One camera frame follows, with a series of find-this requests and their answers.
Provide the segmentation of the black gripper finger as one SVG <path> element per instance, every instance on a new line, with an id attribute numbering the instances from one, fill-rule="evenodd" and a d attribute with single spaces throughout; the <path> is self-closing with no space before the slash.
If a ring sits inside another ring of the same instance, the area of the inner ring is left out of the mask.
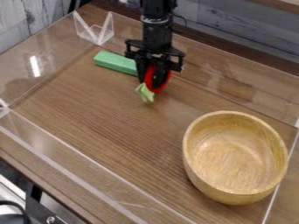
<path id="1" fill-rule="evenodd" d="M 167 64 L 163 61 L 157 61 L 153 70 L 153 89 L 160 88 L 167 82 L 168 73 L 169 69 Z"/>
<path id="2" fill-rule="evenodd" d="M 148 68 L 148 60 L 143 58 L 136 58 L 134 64 L 136 64 L 136 71 L 137 71 L 137 79 L 138 79 L 138 82 L 143 83 L 145 78 L 145 71 Z"/>

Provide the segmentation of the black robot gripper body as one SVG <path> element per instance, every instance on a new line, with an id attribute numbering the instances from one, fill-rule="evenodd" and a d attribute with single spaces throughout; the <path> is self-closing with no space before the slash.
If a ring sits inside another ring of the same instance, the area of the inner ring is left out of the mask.
<path id="1" fill-rule="evenodd" d="M 145 47 L 144 42 L 136 39 L 125 40 L 125 57 L 136 61 L 136 58 L 148 60 L 148 66 L 163 61 L 168 69 L 176 72 L 183 70 L 183 58 L 185 53 L 172 46 L 164 49 L 152 50 Z"/>

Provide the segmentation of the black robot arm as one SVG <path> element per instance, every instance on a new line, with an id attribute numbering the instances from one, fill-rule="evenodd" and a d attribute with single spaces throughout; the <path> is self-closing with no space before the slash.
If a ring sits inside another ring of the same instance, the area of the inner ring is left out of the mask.
<path id="1" fill-rule="evenodd" d="M 173 47 L 176 0 L 140 0 L 143 38 L 125 40 L 125 57 L 134 61 L 137 79 L 159 93 L 172 71 L 183 70 L 185 53 Z"/>

